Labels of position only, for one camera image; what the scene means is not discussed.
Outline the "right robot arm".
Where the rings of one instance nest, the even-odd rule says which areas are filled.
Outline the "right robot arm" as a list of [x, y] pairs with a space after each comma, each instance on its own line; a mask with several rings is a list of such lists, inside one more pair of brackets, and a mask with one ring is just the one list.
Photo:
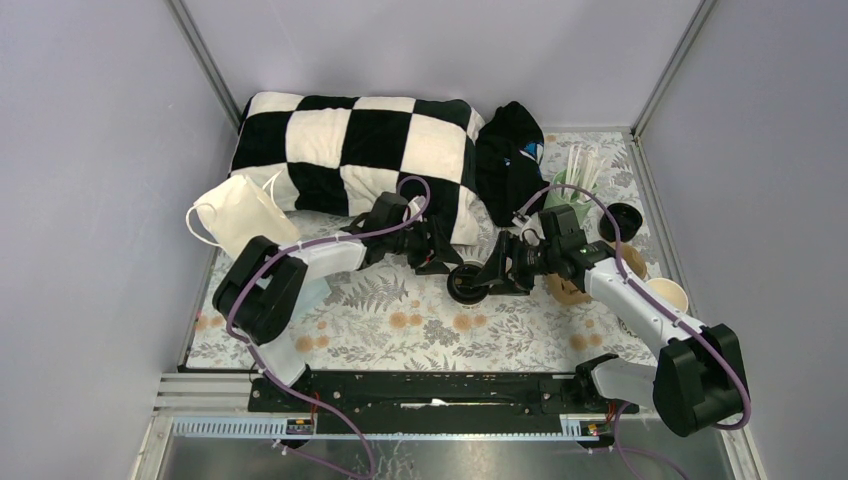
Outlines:
[[741, 428], [751, 416], [739, 340], [724, 324], [709, 327], [652, 292], [603, 241], [590, 243], [573, 209], [545, 209], [540, 224], [503, 231], [471, 279], [490, 294], [527, 295], [536, 277], [556, 275], [606, 306], [650, 349], [655, 365], [609, 354], [576, 367], [575, 402], [597, 412], [611, 400], [659, 414], [676, 435], [708, 427]]

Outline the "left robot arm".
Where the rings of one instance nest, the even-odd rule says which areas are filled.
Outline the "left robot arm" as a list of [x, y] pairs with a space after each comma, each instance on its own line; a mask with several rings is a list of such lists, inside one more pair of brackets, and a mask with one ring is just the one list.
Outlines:
[[245, 343], [271, 378], [272, 398], [288, 411], [309, 401], [307, 369], [286, 329], [304, 288], [338, 273], [368, 268], [386, 255], [403, 256], [418, 275], [446, 274], [462, 263], [435, 220], [423, 216], [427, 201], [382, 193], [371, 211], [342, 231], [283, 247], [264, 236], [251, 239], [212, 297], [229, 333]]

